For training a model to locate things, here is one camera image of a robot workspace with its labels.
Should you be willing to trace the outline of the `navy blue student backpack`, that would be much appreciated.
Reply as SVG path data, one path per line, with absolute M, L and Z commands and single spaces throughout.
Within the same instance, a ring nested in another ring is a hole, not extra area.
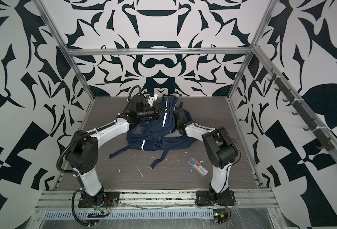
M 150 167 L 154 169 L 157 164 L 162 162 L 170 150 L 179 150 L 189 148 L 195 141 L 195 138 L 187 136 L 184 131 L 178 129 L 178 122 L 185 121 L 191 124 L 193 119 L 190 113 L 182 108 L 183 103 L 177 105 L 178 98 L 176 96 L 163 97 L 160 104 L 165 107 L 166 113 L 154 120 L 152 118 L 144 118 L 138 126 L 128 131 L 126 140 L 128 145 L 113 154 L 109 158 L 113 158 L 120 153 L 129 149 L 142 151 L 163 151 L 161 157 L 155 160 Z

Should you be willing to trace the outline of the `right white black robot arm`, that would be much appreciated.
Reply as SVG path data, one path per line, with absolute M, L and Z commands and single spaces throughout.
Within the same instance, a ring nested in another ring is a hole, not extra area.
M 239 148 L 224 127 L 201 126 L 190 121 L 182 108 L 177 108 L 173 114 L 180 134 L 203 142 L 208 159 L 213 165 L 209 195 L 213 202 L 224 199 L 228 195 L 229 173 L 232 165 L 236 164 Z

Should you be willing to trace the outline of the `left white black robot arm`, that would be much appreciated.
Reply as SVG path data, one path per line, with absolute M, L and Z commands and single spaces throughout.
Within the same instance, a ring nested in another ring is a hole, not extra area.
M 87 196 L 103 195 L 104 188 L 95 169 L 99 148 L 113 138 L 133 130 L 142 120 L 157 120 L 166 116 L 168 111 L 167 99 L 157 102 L 154 96 L 134 95 L 111 123 L 87 132 L 77 131 L 61 153 L 57 162 L 58 169 L 77 177 L 82 192 Z

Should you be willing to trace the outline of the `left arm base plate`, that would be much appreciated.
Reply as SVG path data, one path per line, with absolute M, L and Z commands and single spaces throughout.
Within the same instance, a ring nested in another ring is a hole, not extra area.
M 119 203 L 120 192 L 109 191 L 109 192 L 99 192 L 95 196 L 88 195 L 85 191 L 81 193 L 79 198 L 78 207 L 79 208 L 110 208 L 114 207 Z

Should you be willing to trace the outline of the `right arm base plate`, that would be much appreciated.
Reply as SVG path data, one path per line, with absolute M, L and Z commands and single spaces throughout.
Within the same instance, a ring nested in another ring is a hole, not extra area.
M 196 191 L 195 204 L 199 207 L 204 206 L 234 206 L 236 198 L 234 192 L 227 189 L 220 194 L 214 191 Z

